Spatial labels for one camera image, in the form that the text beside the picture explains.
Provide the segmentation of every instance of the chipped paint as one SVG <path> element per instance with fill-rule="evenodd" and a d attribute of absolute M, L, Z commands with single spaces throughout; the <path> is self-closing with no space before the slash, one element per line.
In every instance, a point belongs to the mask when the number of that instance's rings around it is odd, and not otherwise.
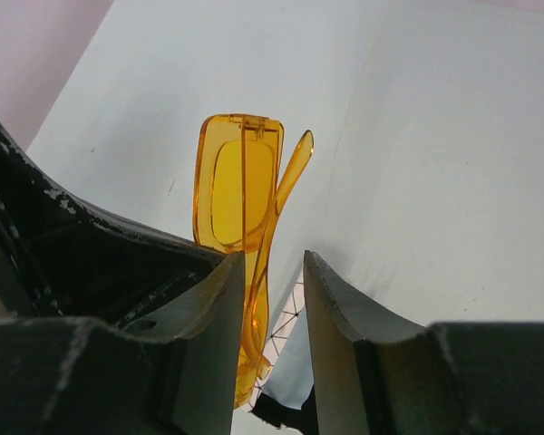
<path fill-rule="evenodd" d="M 51 197 L 52 199 L 57 199 L 59 196 L 63 194 L 63 191 L 58 188 L 48 188 L 44 191 L 46 195 Z"/>
<path fill-rule="evenodd" d="M 64 315 L 63 311 L 59 308 L 58 302 L 56 301 L 56 299 L 51 299 L 50 306 L 52 308 L 54 308 L 58 314 Z"/>
<path fill-rule="evenodd" d="M 455 360 L 452 355 L 452 347 L 447 337 L 448 328 L 445 325 L 437 324 L 434 327 L 436 337 L 439 342 L 440 350 L 442 351 L 443 359 L 448 363 L 449 369 L 453 374 L 458 374 L 455 367 Z"/>
<path fill-rule="evenodd" d="M 12 234 L 12 237 L 14 237 L 14 238 L 19 238 L 20 237 L 20 233 L 18 233 L 18 230 L 16 229 L 16 227 L 14 225 L 10 226 L 10 233 Z"/>
<path fill-rule="evenodd" d="M 14 256 L 10 256 L 10 261 L 12 262 L 12 266 L 14 266 L 15 269 L 20 272 L 20 269 L 18 268 L 18 264 L 16 263 Z"/>
<path fill-rule="evenodd" d="M 68 199 L 63 199 L 61 201 L 61 208 L 68 211 L 72 215 L 76 215 L 76 210 L 74 208 L 72 208 L 72 207 L 69 207 L 69 200 Z"/>
<path fill-rule="evenodd" d="M 0 126 L 0 146 L 6 154 L 10 154 L 11 143 L 5 135 L 4 129 Z"/>
<path fill-rule="evenodd" d="M 94 328 L 94 323 L 75 323 L 77 325 L 76 330 L 74 331 L 74 337 L 71 340 L 69 349 L 63 359 L 63 362 L 60 366 L 60 378 L 56 386 L 54 387 L 54 393 L 51 396 L 51 399 L 48 401 L 44 407 L 43 412 L 43 421 L 49 421 L 53 416 L 54 408 L 58 402 L 58 398 L 66 387 L 69 385 L 69 380 L 73 374 L 74 365 L 77 360 L 83 353 L 84 348 L 89 342 L 89 335 L 91 330 Z"/>
<path fill-rule="evenodd" d="M 145 361 L 145 363 L 147 363 L 147 366 L 150 369 L 153 369 L 153 364 L 151 363 L 151 360 L 149 359 L 149 355 L 147 354 L 147 351 L 145 350 L 145 345 L 139 342 L 139 348 L 141 349 L 141 356 L 143 357 L 143 360 Z"/>

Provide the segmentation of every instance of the orange sunglasses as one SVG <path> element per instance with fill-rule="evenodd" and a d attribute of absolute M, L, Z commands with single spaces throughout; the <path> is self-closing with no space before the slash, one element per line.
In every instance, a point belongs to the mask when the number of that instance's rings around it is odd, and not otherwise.
<path fill-rule="evenodd" d="M 246 294 L 235 407 L 246 403 L 257 377 L 265 379 L 268 329 L 267 269 L 282 208 L 314 149 L 307 130 L 279 184 L 284 127 L 259 116 L 207 118 L 199 134 L 193 197 L 193 236 L 221 252 L 244 251 Z"/>

